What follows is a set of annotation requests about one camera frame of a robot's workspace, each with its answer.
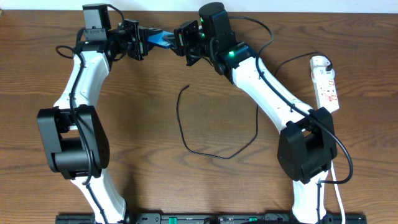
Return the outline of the blue Galaxy smartphone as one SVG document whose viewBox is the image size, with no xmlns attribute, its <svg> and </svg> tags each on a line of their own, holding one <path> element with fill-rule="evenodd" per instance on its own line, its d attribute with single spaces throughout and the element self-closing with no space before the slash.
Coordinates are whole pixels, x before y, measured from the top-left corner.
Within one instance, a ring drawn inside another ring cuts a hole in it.
<svg viewBox="0 0 398 224">
<path fill-rule="evenodd" d="M 167 31 L 163 30 L 162 39 L 147 39 L 147 43 L 154 45 L 156 47 L 162 47 L 164 49 L 169 49 L 171 47 L 169 46 L 169 44 L 166 41 L 164 41 L 165 35 L 174 35 L 174 33 L 167 32 Z"/>
</svg>

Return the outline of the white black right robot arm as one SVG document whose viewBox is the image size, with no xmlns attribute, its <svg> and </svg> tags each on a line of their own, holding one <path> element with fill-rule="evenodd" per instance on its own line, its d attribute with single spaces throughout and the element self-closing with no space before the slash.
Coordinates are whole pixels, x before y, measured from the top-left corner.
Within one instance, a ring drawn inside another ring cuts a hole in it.
<svg viewBox="0 0 398 224">
<path fill-rule="evenodd" d="M 274 78 L 259 54 L 237 40 L 223 3 L 205 4 L 199 16 L 164 39 L 177 55 L 186 57 L 189 66 L 201 58 L 209 60 L 218 74 L 268 115 L 279 132 L 277 159 L 293 181 L 292 213 L 300 223 L 320 223 L 326 216 L 323 187 L 337 155 L 331 113 L 313 109 Z"/>
</svg>

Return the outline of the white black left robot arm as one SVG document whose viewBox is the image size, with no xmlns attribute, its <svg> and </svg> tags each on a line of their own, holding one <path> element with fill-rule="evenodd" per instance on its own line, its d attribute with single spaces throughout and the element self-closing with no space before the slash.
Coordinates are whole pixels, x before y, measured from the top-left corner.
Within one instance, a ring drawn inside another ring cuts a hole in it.
<svg viewBox="0 0 398 224">
<path fill-rule="evenodd" d="M 76 185 L 94 214 L 65 215 L 57 223 L 137 223 L 108 171 L 108 138 L 96 112 L 101 87 L 114 62 L 125 55 L 142 60 L 155 46 L 169 47 L 161 29 L 122 19 L 112 29 L 110 4 L 83 6 L 85 27 L 70 48 L 74 66 L 61 97 L 37 115 L 50 170 Z"/>
</svg>

